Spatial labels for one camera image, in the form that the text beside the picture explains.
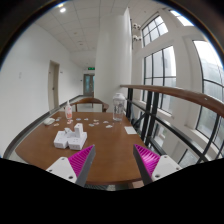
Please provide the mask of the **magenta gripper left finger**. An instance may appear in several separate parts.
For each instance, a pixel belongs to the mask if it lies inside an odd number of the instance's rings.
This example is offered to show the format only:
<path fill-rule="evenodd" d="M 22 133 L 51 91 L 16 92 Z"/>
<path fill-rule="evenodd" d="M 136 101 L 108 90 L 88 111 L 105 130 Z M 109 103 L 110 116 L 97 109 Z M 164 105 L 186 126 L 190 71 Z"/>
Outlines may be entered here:
<path fill-rule="evenodd" d="M 95 155 L 95 146 L 91 145 L 80 150 L 69 158 L 60 157 L 49 168 L 47 168 L 47 171 L 83 187 L 86 183 Z"/>

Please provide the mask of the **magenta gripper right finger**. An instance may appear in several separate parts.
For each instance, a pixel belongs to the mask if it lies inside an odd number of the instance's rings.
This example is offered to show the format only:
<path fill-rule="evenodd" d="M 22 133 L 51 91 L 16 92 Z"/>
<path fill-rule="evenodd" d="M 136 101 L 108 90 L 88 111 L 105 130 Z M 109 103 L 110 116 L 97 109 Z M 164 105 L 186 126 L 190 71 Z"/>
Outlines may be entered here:
<path fill-rule="evenodd" d="M 133 155 L 145 185 L 181 170 L 168 155 L 159 156 L 137 144 L 133 146 Z"/>

